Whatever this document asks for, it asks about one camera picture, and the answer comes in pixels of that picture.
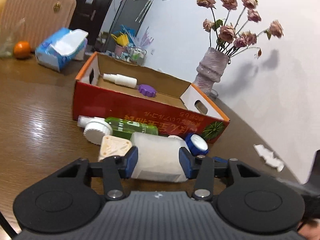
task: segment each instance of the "green glass bottle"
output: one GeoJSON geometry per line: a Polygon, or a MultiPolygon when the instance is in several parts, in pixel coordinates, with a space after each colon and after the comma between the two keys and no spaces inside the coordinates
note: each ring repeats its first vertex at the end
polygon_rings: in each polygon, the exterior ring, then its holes
{"type": "Polygon", "coordinates": [[[154,125],[123,120],[115,117],[105,119],[113,130],[112,135],[130,140],[134,132],[158,135],[158,128],[154,125]]]}

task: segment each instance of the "vase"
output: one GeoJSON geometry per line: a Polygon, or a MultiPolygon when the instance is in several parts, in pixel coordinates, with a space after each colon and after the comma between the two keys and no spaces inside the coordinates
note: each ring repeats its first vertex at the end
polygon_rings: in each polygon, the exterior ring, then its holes
{"type": "Polygon", "coordinates": [[[209,47],[197,67],[198,74],[193,83],[208,96],[213,84],[220,82],[228,62],[229,57],[226,54],[209,47]]]}

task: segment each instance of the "pink suitcase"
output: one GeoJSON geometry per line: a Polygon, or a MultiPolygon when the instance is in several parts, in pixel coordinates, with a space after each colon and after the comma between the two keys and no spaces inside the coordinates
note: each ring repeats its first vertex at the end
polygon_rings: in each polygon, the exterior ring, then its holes
{"type": "Polygon", "coordinates": [[[75,8],[76,0],[7,0],[0,26],[14,28],[24,18],[20,40],[28,41],[35,50],[53,33],[69,27],[75,8]]]}

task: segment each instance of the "white paper scrap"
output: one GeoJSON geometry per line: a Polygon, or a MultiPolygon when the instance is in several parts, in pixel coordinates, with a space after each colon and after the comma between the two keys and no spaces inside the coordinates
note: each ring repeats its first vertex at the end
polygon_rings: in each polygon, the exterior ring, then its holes
{"type": "Polygon", "coordinates": [[[282,171],[282,169],[284,168],[284,163],[280,159],[275,158],[273,156],[273,152],[266,149],[262,144],[254,144],[253,147],[257,151],[258,155],[265,160],[267,165],[273,168],[277,168],[278,172],[282,171]]]}

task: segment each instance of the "black door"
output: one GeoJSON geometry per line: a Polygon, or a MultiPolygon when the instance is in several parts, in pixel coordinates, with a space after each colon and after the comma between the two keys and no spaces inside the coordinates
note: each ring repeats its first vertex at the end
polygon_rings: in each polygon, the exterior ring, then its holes
{"type": "Polygon", "coordinates": [[[89,33],[88,44],[94,45],[112,0],[77,0],[69,28],[89,33]]]}

